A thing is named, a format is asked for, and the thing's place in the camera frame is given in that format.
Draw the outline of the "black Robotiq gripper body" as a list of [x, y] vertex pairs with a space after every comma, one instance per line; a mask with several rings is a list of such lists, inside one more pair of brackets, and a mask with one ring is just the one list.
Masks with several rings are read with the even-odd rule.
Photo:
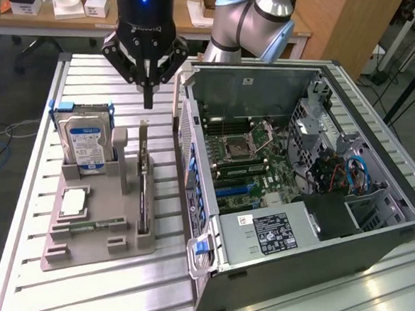
[[159, 60], [176, 38], [174, 0], [117, 0], [117, 37], [134, 59]]

